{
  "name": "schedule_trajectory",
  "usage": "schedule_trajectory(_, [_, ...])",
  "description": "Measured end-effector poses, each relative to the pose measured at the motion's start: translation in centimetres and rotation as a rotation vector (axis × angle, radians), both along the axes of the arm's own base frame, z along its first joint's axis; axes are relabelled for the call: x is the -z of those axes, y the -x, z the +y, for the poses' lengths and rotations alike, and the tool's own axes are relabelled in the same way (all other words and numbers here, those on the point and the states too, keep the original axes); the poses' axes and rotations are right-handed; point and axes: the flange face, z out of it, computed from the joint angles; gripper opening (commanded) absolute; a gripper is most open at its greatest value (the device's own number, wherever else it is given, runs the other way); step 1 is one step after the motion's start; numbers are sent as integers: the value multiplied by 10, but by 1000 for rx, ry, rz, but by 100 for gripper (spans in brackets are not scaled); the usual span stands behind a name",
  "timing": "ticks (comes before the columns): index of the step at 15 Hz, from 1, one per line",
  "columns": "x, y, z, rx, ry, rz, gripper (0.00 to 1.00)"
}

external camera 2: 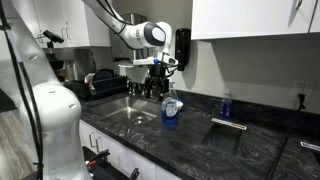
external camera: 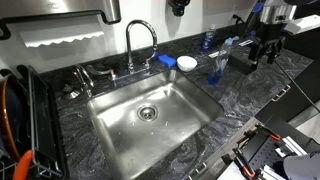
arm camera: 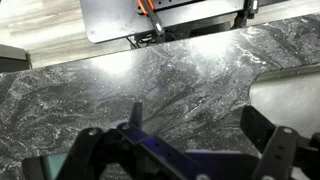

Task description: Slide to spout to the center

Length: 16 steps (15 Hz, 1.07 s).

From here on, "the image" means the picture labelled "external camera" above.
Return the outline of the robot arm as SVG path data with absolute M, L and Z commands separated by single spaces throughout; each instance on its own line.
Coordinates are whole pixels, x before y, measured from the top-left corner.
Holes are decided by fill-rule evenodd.
M 257 0 L 245 25 L 248 32 L 256 31 L 257 43 L 250 45 L 248 59 L 256 70 L 259 60 L 267 56 L 272 64 L 285 44 L 285 34 L 301 34 L 320 27 L 320 16 L 316 14 L 295 19 L 299 6 L 314 4 L 319 0 Z

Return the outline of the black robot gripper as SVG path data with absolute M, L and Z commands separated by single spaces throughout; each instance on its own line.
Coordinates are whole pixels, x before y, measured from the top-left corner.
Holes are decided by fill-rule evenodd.
M 284 24 L 263 24 L 260 31 L 260 42 L 251 46 L 249 53 L 250 68 L 256 70 L 259 59 L 267 55 L 267 62 L 272 64 L 284 47 Z

